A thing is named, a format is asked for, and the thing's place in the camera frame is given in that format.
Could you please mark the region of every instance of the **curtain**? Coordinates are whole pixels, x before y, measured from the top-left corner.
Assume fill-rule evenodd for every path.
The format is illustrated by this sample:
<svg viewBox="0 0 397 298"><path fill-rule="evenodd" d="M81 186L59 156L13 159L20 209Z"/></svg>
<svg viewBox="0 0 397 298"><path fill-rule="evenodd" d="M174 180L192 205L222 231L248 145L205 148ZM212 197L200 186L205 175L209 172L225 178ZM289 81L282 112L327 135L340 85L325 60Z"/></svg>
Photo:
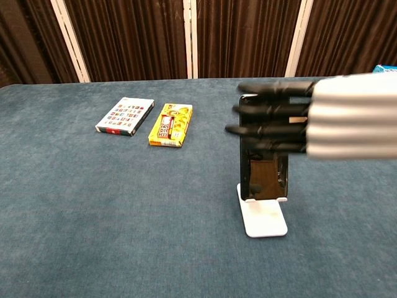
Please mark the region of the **curtain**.
<svg viewBox="0 0 397 298"><path fill-rule="evenodd" d="M371 72L397 65L396 0L315 0L296 76Z"/></svg>
<svg viewBox="0 0 397 298"><path fill-rule="evenodd" d="M66 0L92 81L187 77L182 0Z"/></svg>
<svg viewBox="0 0 397 298"><path fill-rule="evenodd" d="M300 2L197 0L198 76L284 76Z"/></svg>
<svg viewBox="0 0 397 298"><path fill-rule="evenodd" d="M50 0L0 5L0 86L78 81Z"/></svg>

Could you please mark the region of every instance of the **phone stand base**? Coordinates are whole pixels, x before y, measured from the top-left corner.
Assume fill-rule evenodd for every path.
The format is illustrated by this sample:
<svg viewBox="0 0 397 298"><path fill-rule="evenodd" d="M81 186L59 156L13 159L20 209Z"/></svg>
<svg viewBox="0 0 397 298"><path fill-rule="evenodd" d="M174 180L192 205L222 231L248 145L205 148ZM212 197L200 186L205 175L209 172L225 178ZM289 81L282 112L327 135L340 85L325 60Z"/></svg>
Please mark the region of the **phone stand base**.
<svg viewBox="0 0 397 298"><path fill-rule="evenodd" d="M279 202L285 202L286 197L276 200L242 200L240 183L237 184L237 194L243 215L246 233L251 238L279 237L288 232L283 212Z"/></svg>

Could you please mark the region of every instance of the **phone screen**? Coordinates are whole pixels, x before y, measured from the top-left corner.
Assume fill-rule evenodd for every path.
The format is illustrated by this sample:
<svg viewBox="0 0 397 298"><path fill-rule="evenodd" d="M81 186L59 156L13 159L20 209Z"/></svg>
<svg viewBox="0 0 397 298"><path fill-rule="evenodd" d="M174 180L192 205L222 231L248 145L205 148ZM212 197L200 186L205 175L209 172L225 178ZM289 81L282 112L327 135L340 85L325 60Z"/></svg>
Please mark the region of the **phone screen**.
<svg viewBox="0 0 397 298"><path fill-rule="evenodd" d="M243 95L239 104L260 104L256 95ZM240 115L240 126L263 123L263 117ZM240 138L241 198L267 200L286 197L288 191L288 155L252 151Z"/></svg>

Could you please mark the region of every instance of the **table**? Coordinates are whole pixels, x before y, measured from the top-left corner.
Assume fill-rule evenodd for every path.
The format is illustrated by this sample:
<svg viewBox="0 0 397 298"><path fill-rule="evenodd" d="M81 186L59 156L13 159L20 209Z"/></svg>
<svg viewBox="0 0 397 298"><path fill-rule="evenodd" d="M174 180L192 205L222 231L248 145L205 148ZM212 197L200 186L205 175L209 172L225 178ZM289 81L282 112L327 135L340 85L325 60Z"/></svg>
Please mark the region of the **table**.
<svg viewBox="0 0 397 298"><path fill-rule="evenodd" d="M396 161L291 156L287 235L246 236L240 81L0 89L0 296L395 297ZM156 106L134 137L97 133L123 96ZM194 106L182 148L148 145L165 102Z"/></svg>

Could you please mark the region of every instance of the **candy box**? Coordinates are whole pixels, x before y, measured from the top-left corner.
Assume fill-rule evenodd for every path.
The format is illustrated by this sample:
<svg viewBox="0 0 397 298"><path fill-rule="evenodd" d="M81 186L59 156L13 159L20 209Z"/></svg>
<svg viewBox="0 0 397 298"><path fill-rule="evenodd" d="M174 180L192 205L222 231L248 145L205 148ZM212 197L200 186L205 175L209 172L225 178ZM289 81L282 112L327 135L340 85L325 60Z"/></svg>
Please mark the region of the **candy box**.
<svg viewBox="0 0 397 298"><path fill-rule="evenodd" d="M190 104L165 104L149 135L152 146L181 147L193 114Z"/></svg>

